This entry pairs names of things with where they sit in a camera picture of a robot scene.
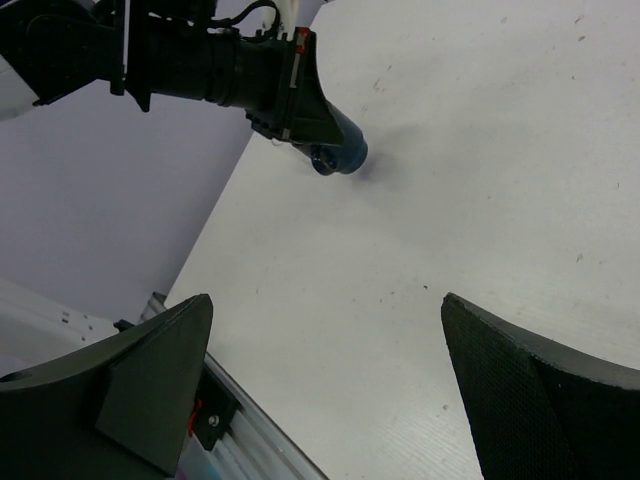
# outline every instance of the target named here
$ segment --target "wire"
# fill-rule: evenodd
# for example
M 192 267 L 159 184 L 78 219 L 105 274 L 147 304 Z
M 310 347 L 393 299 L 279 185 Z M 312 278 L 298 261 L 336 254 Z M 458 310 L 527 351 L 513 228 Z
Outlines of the wire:
M 242 37 L 243 40 L 251 43 L 266 42 L 270 38 L 275 37 L 280 30 L 280 10 L 278 6 L 272 0 L 257 0 L 245 8 L 238 16 L 233 18 L 221 18 L 218 20 L 211 20 L 209 28 L 233 28 L 240 22 L 244 21 L 254 10 L 258 8 L 273 8 L 276 11 L 273 24 L 262 35 L 256 35 L 255 37 Z

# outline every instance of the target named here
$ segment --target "table surface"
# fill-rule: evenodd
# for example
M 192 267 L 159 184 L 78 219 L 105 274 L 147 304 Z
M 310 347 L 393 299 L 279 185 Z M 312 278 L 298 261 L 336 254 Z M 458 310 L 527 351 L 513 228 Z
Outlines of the table surface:
M 341 0 L 325 93 L 370 157 L 323 178 L 254 137 L 169 303 L 331 478 L 480 478 L 453 291 L 640 367 L 640 4 Z

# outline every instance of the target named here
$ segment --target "blue object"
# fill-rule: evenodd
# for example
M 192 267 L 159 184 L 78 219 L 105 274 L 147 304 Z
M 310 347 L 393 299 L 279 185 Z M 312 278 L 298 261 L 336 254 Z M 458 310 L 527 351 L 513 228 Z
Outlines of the blue object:
M 296 145 L 296 148 L 311 159 L 311 165 L 321 175 L 353 173 L 366 160 L 369 147 L 362 130 L 335 106 L 331 107 L 344 133 L 342 145 Z

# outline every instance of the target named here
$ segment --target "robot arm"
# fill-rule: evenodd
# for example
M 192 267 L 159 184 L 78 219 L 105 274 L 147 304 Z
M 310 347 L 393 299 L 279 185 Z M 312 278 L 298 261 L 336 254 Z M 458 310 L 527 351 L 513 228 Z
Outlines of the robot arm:
M 131 0 L 126 72 L 124 2 L 0 6 L 2 117 L 105 80 L 112 94 L 128 92 L 145 112 L 152 94 L 243 108 L 256 132 L 292 143 L 325 175 L 362 164 L 362 133 L 322 92 L 315 33 L 296 28 L 291 40 L 280 34 L 273 1 L 257 0 L 235 18 L 215 19 L 217 0 Z M 243 37 L 236 26 L 257 8 L 273 9 L 272 26 Z M 4 82 L 12 83 L 5 88 Z

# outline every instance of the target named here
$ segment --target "wall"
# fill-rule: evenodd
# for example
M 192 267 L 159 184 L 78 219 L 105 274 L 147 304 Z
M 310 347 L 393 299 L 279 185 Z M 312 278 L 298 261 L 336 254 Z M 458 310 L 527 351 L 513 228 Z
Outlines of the wall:
M 220 1 L 232 16 L 247 2 Z M 322 0 L 301 0 L 309 24 Z M 255 31 L 260 13 L 245 30 Z M 0 277 L 135 319 L 167 292 L 250 137 L 244 112 L 95 83 L 0 125 Z

